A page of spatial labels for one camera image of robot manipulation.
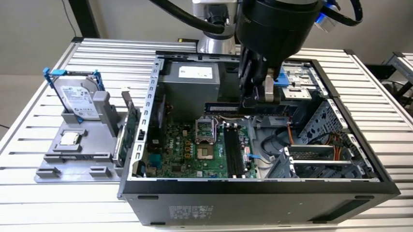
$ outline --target slotted aluminum surface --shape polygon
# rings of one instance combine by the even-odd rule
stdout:
[[[195,52],[191,43],[85,39],[71,44],[55,69],[99,69],[111,103],[124,111],[120,88],[141,106],[155,50]],[[297,58],[319,61],[401,195],[338,225],[172,227],[151,230],[215,231],[413,231],[411,118],[399,113],[357,58],[342,50],[302,49]],[[116,183],[36,184],[33,176],[61,123],[61,106],[45,83],[4,136],[0,147],[1,231],[139,231],[129,205],[116,199]]]

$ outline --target white label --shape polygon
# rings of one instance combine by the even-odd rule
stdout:
[[[235,106],[211,106],[210,111],[236,111],[238,107]]]
[[[214,211],[212,205],[170,205],[171,219],[210,219]]]
[[[182,66],[179,67],[179,77],[212,79],[212,68],[211,67]]]
[[[73,114],[83,119],[99,119],[88,90],[77,86],[61,86],[60,90]]]
[[[268,120],[270,120],[271,126],[278,126],[280,124],[284,124],[284,118],[283,117],[268,116]]]

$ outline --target white wall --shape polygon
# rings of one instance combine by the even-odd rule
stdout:
[[[176,41],[202,32],[180,23],[147,0],[91,0],[111,39]],[[191,0],[172,0],[191,12]],[[349,0],[338,0],[353,17]],[[413,52],[413,0],[361,0],[365,19],[357,27],[338,25],[331,33],[313,28],[305,47],[350,48],[363,62],[381,62],[393,51]]]
[[[80,35],[67,0],[65,5]],[[0,0],[0,74],[41,75],[72,37],[60,0]]]

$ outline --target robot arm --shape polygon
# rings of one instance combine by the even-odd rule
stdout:
[[[190,26],[214,34],[226,25],[212,24],[184,12],[167,0],[149,0]],[[227,0],[199,0],[223,3]],[[272,81],[278,78],[282,62],[295,54],[319,16],[355,26],[362,20],[359,0],[350,0],[355,20],[341,15],[335,0],[243,0],[238,10],[236,36],[242,44],[239,63],[240,106],[272,102]]]

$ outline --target motherboard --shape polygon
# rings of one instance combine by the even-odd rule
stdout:
[[[231,178],[231,164],[242,165],[240,171],[244,178],[255,178],[254,160],[248,159],[250,141],[246,127],[236,127],[236,143],[231,147],[239,148],[235,157],[227,159],[226,125],[211,123],[214,128],[207,128],[200,123],[196,130],[195,124],[168,123],[164,135],[164,149],[160,154],[149,154],[149,167],[147,176],[158,178]],[[216,132],[215,142],[196,142],[196,135]]]

